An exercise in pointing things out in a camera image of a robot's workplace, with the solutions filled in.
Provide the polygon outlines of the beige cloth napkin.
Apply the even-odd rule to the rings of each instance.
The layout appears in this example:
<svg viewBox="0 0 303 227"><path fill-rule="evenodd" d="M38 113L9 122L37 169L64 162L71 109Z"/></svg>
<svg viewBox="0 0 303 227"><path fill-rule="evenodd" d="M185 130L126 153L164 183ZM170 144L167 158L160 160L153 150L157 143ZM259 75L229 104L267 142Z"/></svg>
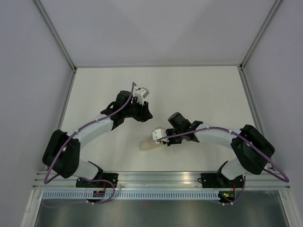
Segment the beige cloth napkin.
<svg viewBox="0 0 303 227"><path fill-rule="evenodd" d="M165 146L162 142L161 143L156 143L154 140L153 140L153 132L155 130L158 130L158 129L161 129L163 130L164 128L163 127L160 127L158 126L156 129L154 129L150 135L150 137L142 142L140 142L140 150L141 151L148 151L148 150L152 150L152 149L155 149L155 148L159 148L159 147L163 147Z"/></svg>

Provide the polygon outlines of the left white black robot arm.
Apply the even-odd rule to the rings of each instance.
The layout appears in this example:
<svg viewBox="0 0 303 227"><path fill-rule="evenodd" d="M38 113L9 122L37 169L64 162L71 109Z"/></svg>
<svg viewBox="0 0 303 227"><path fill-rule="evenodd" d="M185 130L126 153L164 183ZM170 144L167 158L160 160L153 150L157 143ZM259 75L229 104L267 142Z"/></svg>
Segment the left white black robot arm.
<svg viewBox="0 0 303 227"><path fill-rule="evenodd" d="M91 161L81 160L81 150L97 137L117 128L126 118L138 122L152 119L148 102L145 101L148 95L149 90L144 87L131 92L122 90L116 100L94 120L73 131L54 131L42 162L48 166L49 171L54 170L62 178L76 176L87 180L92 187L99 187L103 183L103 169Z"/></svg>

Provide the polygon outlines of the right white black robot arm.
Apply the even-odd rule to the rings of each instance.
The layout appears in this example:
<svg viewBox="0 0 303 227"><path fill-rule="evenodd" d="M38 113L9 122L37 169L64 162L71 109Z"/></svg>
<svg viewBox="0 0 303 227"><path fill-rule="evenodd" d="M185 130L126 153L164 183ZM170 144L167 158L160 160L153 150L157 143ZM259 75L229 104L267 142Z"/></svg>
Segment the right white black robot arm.
<svg viewBox="0 0 303 227"><path fill-rule="evenodd" d="M217 171L216 181L226 187L243 174L259 175L268 161L261 156L271 158L275 153L273 145L252 125L246 124L240 129L226 129L210 126L202 121L190 122L181 113L169 117L171 129L166 129L164 143L168 146L181 144L183 140L220 145L233 150L235 158L224 162Z"/></svg>

